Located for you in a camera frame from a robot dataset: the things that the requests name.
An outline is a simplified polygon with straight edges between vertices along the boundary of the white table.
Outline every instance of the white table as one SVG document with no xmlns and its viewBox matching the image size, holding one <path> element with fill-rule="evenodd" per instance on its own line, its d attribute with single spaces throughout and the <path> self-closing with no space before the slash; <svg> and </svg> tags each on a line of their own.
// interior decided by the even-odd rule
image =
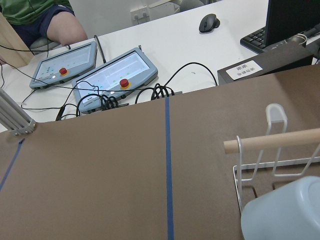
<svg viewBox="0 0 320 240">
<path fill-rule="evenodd" d="M 109 61 L 120 54 L 142 46 L 142 51 L 158 68 L 158 77 L 149 84 L 164 85 L 168 79 L 184 64 L 199 62 L 207 66 L 218 80 L 217 70 L 250 58 L 254 52 L 240 45 L 240 39 L 266 24 L 267 0 L 222 0 L 186 12 L 157 19 L 141 25 L 112 32 L 99 37 L 106 60 Z M 215 13 L 221 24 L 213 32 L 200 34 L 199 23 L 210 13 Z M 49 56 L 65 51 L 62 47 L 52 50 Z M 20 70 L 30 76 L 33 75 L 40 60 L 45 59 L 47 53 L 36 55 L 29 65 Z M 96 67 L 102 64 L 98 52 Z M 4 66 L 4 91 L 20 104 L 28 94 L 30 78 L 9 66 Z M 62 84 L 71 87 L 71 83 Z M 199 65 L 189 65 L 181 70 L 168 85 L 175 92 L 183 93 L 214 87 L 214 81 L 209 72 Z M 70 90 L 50 87 L 37 90 L 26 102 L 25 108 L 61 107 Z M 137 92 L 132 93 L 120 104 L 134 104 Z M 145 91 L 138 102 L 149 101 L 151 91 Z M 76 104 L 73 94 L 68 103 Z M 56 119 L 59 110 L 26 110 L 36 122 L 49 122 Z M 74 107 L 67 107 L 65 114 L 75 113 Z"/>
</svg>

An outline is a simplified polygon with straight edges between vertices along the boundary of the person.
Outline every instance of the person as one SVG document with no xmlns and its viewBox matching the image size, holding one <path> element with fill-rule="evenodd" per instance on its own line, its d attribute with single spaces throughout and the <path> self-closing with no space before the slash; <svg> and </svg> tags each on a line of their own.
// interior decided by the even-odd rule
<svg viewBox="0 0 320 240">
<path fill-rule="evenodd" d="M 0 11 L 28 47 L 41 36 L 62 46 L 88 39 L 68 0 L 0 0 Z"/>
</svg>

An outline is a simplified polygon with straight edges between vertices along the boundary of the chair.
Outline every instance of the chair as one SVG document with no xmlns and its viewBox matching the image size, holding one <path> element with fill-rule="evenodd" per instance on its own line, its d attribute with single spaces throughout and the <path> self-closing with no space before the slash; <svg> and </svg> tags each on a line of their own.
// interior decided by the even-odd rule
<svg viewBox="0 0 320 240">
<path fill-rule="evenodd" d="M 47 51 L 48 49 L 52 50 L 59 45 L 60 43 L 51 41 L 46 37 L 42 36 L 31 44 L 30 50 L 36 55 L 42 53 L 42 51 Z"/>
<path fill-rule="evenodd" d="M 180 12 L 184 12 L 190 9 L 198 8 L 204 5 L 215 3 L 217 0 L 159 0 L 150 4 L 148 7 L 154 8 L 168 2 L 174 3 L 179 6 Z"/>
</svg>

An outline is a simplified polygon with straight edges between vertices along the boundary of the red emergency stop button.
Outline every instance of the red emergency stop button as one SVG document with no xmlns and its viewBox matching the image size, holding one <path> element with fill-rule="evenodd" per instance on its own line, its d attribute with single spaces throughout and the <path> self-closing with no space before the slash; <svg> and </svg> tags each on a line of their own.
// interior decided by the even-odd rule
<svg viewBox="0 0 320 240">
<path fill-rule="evenodd" d="M 59 73 L 60 73 L 62 76 L 64 76 L 64 75 L 66 75 L 66 74 L 68 73 L 68 70 L 63 67 L 63 68 L 61 68 L 61 69 L 59 70 Z"/>
<path fill-rule="evenodd" d="M 120 86 L 121 86 L 122 89 L 128 88 L 130 86 L 130 83 L 129 83 L 128 79 L 122 79 L 120 81 Z"/>
</svg>

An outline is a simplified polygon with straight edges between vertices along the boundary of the white wall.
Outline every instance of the white wall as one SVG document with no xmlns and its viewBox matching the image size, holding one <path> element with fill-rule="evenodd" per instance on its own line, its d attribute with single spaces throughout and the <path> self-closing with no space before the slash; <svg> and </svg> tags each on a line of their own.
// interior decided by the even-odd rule
<svg viewBox="0 0 320 240">
<path fill-rule="evenodd" d="M 157 0 L 69 0 L 77 19 L 82 24 L 88 38 L 94 35 L 104 35 L 121 29 L 137 25 L 132 20 L 130 10 L 155 3 Z M 159 19 L 174 14 L 175 5 L 166 3 L 150 8 L 150 17 L 139 20 L 146 21 Z"/>
</svg>

